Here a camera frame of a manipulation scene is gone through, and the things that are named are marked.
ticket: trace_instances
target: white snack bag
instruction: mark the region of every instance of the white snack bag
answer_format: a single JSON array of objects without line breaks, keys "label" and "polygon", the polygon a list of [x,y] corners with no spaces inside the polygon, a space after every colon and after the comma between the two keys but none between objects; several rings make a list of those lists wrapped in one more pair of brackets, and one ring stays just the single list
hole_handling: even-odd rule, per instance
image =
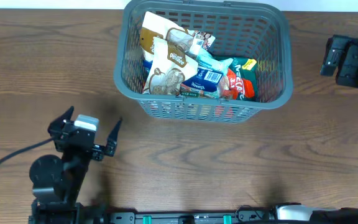
[{"label": "white snack bag", "polygon": [[154,37],[154,59],[143,94],[179,95],[180,84],[197,74],[198,63],[169,44]]},{"label": "white snack bag", "polygon": [[208,50],[215,40],[211,34],[182,28],[169,19],[146,12],[139,42],[144,51],[144,58],[148,62],[154,57],[154,37],[164,39],[182,52],[195,56],[201,47]]}]

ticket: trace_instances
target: barcode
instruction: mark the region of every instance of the barcode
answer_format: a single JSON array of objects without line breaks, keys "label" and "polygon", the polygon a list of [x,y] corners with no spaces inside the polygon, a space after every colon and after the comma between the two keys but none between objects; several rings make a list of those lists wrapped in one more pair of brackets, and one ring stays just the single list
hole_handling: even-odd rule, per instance
[{"label": "barcode", "polygon": [[204,80],[218,83],[218,81],[221,79],[221,77],[222,77],[222,75],[219,74],[219,73],[207,72],[207,74],[205,75]]}]

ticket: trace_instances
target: white wall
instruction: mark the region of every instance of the white wall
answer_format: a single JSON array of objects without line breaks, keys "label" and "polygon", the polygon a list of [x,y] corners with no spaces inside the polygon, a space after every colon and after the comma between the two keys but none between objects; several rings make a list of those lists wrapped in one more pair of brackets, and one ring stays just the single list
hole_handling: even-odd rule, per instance
[{"label": "white wall", "polygon": [[[123,9],[130,0],[0,0],[0,8]],[[282,11],[358,12],[358,0],[237,0],[261,2]]]}]

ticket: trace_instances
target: gray plastic basket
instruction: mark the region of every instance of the gray plastic basket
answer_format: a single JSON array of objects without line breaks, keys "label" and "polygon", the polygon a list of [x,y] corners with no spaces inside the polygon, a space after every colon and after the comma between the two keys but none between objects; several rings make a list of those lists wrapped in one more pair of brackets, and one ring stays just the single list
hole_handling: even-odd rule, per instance
[{"label": "gray plastic basket", "polygon": [[[146,11],[184,28],[213,34],[216,37],[211,49],[214,55],[256,59],[259,65],[257,102],[141,94],[147,74],[142,66],[139,34]],[[266,4],[133,0],[124,10],[114,82],[123,95],[137,100],[147,114],[156,118],[245,121],[262,109],[284,105],[291,97],[288,22],[281,11]]]}]

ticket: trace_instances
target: wood grain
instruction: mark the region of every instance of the wood grain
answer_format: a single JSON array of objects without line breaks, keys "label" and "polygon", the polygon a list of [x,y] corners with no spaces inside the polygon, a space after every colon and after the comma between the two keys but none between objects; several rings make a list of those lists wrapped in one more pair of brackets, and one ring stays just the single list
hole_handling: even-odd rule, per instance
[{"label": "wood grain", "polygon": [[[358,207],[358,90],[321,77],[333,34],[358,37],[358,13],[286,12],[295,90],[283,107],[242,124],[147,116],[112,81],[122,11],[0,10],[0,158],[48,137],[69,106],[100,119],[104,143],[124,122],[114,158],[93,162],[79,201],[108,177],[117,207],[236,209],[301,202]],[[0,223],[30,215],[31,163],[52,144],[0,167]]]}]

